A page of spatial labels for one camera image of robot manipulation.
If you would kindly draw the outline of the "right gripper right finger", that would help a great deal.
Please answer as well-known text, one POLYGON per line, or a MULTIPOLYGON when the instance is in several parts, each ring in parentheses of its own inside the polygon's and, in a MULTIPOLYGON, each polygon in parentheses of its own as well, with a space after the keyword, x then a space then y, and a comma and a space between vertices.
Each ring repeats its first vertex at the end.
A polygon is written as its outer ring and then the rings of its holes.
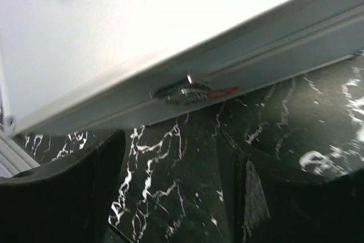
POLYGON ((363 170, 334 179, 291 167, 219 130, 232 242, 362 242, 363 170))

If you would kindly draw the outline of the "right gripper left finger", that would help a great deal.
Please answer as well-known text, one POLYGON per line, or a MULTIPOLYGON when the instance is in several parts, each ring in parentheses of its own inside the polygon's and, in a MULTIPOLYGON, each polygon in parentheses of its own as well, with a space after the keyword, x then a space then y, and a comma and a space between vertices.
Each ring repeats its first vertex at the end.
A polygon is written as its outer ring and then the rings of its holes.
POLYGON ((1 242, 103 242, 125 132, 1 178, 1 242))

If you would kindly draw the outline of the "grey metal case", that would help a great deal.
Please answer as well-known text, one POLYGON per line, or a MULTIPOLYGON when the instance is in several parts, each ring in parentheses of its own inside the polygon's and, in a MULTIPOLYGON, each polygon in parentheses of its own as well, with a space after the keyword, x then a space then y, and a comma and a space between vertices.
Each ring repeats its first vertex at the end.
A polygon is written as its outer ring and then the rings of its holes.
POLYGON ((363 50, 363 0, 1 0, 5 134, 152 125, 363 50))

